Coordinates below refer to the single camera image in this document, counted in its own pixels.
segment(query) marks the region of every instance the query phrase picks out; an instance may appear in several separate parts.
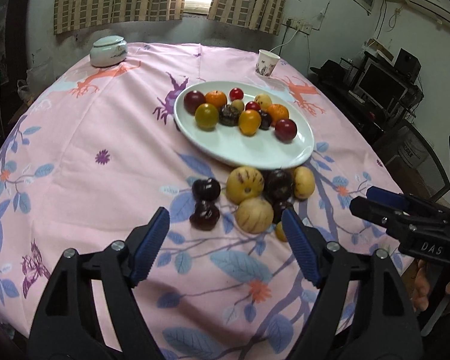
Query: person's hand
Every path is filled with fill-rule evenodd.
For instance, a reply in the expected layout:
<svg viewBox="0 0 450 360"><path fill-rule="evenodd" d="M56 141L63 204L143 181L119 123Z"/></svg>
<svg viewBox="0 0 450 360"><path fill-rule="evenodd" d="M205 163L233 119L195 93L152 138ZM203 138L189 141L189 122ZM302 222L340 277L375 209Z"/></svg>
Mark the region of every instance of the person's hand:
<svg viewBox="0 0 450 360"><path fill-rule="evenodd" d="M430 283L427 280L427 263L422 259L418 262L418 273L415 278L415 288L412 295L414 310L425 311L428 307L428 293L430 292ZM450 295L450 283L447 284L445 292ZM444 314L450 312L450 303L444 311Z"/></svg>

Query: white oval plate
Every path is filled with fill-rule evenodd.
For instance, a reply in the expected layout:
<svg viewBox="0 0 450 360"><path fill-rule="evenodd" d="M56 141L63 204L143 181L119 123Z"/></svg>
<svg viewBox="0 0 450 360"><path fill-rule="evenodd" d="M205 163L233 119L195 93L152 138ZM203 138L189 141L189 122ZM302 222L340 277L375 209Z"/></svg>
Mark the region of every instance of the white oval plate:
<svg viewBox="0 0 450 360"><path fill-rule="evenodd" d="M290 118L296 123L298 134L290 143L280 142L274 128L258 130L253 137L244 136L238 127L217 124L213 131L200 130L195 118L186 110L183 103L190 91L200 91L204 95L211 91L222 91L227 97L233 88L245 93L243 102L247 104L261 93L267 93L274 104L287 107ZM174 105L175 121L180 131L199 149L232 166L249 166L263 170L297 167L312 154L315 138L305 117L290 103L262 88L231 81L208 81L192 85L180 93Z"/></svg>

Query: speaker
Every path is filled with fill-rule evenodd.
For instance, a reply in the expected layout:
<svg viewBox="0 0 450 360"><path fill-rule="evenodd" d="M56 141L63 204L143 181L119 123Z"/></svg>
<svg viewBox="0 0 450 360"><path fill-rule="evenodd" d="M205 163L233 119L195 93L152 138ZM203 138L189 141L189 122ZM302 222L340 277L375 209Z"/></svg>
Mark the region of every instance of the speaker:
<svg viewBox="0 0 450 360"><path fill-rule="evenodd" d="M411 55L408 51L400 49L397 60L395 61L395 69L407 76L412 84L415 83L416 78L419 76L422 65L419 60Z"/></svg>

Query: round table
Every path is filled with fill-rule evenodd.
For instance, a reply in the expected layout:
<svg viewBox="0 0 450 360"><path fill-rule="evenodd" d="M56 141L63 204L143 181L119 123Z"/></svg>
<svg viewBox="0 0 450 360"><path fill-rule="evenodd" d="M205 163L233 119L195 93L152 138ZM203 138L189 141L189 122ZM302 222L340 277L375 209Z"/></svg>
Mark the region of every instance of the round table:
<svg viewBox="0 0 450 360"><path fill-rule="evenodd" d="M200 44L130 44L126 61L97 69L84 58L46 90L0 150L0 320L28 335L35 308L66 248L100 251L148 223L159 206L171 226L148 279L134 295L168 360L283 359L317 297L288 244L273 229L249 235L222 196L211 232L191 227L191 185L231 168L204 155L178 131L173 105L187 87L231 80L264 88L298 107L315 151L316 179L296 204L304 223L349 251L388 249L399 271L411 262L384 229L351 216L370 185L400 192L348 120L286 61L272 77L254 72L257 55ZM353 316L351 285L340 329ZM101 286L97 313L118 348Z"/></svg>

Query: paper cup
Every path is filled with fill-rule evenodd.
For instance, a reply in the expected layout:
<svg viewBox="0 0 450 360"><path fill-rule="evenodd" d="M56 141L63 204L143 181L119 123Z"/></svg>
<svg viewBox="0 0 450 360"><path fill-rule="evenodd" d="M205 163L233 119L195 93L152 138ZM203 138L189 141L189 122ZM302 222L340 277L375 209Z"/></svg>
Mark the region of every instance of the paper cup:
<svg viewBox="0 0 450 360"><path fill-rule="evenodd" d="M255 66L255 72L264 77L270 77L275 66L277 66L280 57L273 52L260 50L258 54L258 61Z"/></svg>

